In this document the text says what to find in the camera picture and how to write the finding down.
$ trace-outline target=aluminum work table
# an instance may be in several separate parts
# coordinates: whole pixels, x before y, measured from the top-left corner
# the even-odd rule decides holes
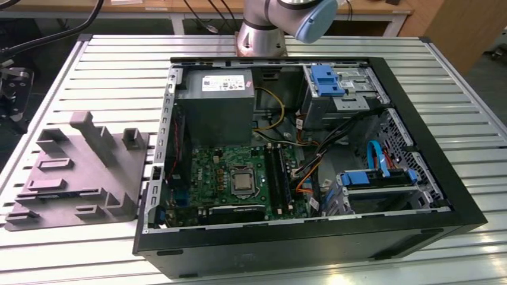
[[[418,38],[287,38],[291,56],[380,56],[461,175],[489,224],[403,259],[215,276],[206,284],[442,284],[507,282],[507,131],[431,43]],[[111,133],[136,127],[155,145],[170,59],[234,56],[231,36],[94,36],[78,42],[0,175],[0,284],[158,284],[171,280],[132,255],[136,221],[8,232],[2,226],[51,125],[91,110]],[[148,152],[144,177],[150,176]]]

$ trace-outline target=white label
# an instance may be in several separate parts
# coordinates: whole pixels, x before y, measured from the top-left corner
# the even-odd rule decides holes
[[[303,129],[303,120],[302,119],[296,119],[295,120],[295,128],[296,129]]]
[[[311,199],[310,199],[310,206],[311,206],[316,211],[319,211],[319,202],[314,199],[314,197],[311,197]]]
[[[340,81],[342,87],[351,87],[354,88],[354,83],[351,81]]]
[[[162,7],[146,7],[144,10],[146,11],[168,11],[167,8],[162,8]]]
[[[203,91],[239,91],[244,90],[243,75],[215,75],[203,78]]]

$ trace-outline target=blue latch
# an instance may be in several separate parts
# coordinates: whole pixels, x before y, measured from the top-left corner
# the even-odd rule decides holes
[[[314,65],[311,67],[311,79],[315,83],[320,97],[342,97],[346,90],[342,88],[339,75],[328,65]]]
[[[364,171],[347,172],[342,174],[342,183],[344,186],[370,184],[368,175]]]

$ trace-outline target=green motherboard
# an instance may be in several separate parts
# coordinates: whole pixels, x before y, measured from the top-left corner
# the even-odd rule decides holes
[[[290,173],[298,167],[292,146],[283,147],[282,156]],[[195,148],[188,205],[171,210],[172,221],[176,221],[172,226],[199,226],[199,210],[222,205],[263,205],[264,220],[306,218],[307,203],[303,199],[294,201],[291,212],[272,212],[264,164],[264,147]],[[238,191],[239,187],[247,191],[251,187],[251,192]]]

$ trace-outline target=floor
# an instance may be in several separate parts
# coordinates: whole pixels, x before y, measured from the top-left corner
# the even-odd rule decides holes
[[[167,20],[96,20],[94,25],[86,30],[86,33],[100,34],[171,34],[172,27]],[[68,25],[75,27],[79,25],[79,20],[70,20]],[[223,22],[212,20],[210,23],[220,28]],[[186,21],[187,33],[208,34],[192,20]],[[232,34],[227,26],[222,29],[222,34]],[[35,57],[36,65],[40,67],[40,76],[36,79],[32,89],[32,97],[28,103],[27,119],[34,117],[39,104],[44,99],[44,94],[48,91],[58,72],[64,64],[64,60],[71,51],[76,37],[70,37],[59,42],[51,43],[38,50]],[[493,61],[489,55],[483,55],[479,62],[466,76],[471,87],[475,89],[487,105],[493,109],[497,116],[505,124],[507,124],[507,62]],[[16,147],[20,136],[11,134],[0,127],[0,170],[3,169],[11,153]]]

